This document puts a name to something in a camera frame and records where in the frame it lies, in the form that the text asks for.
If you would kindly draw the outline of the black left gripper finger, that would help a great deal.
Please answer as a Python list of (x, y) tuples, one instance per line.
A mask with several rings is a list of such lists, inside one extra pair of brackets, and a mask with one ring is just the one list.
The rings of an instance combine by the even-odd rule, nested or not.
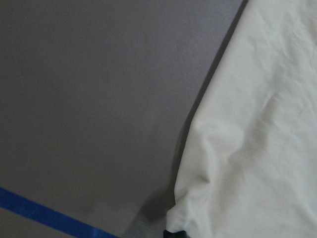
[(169, 232), (164, 230), (163, 238), (186, 238), (186, 231)]

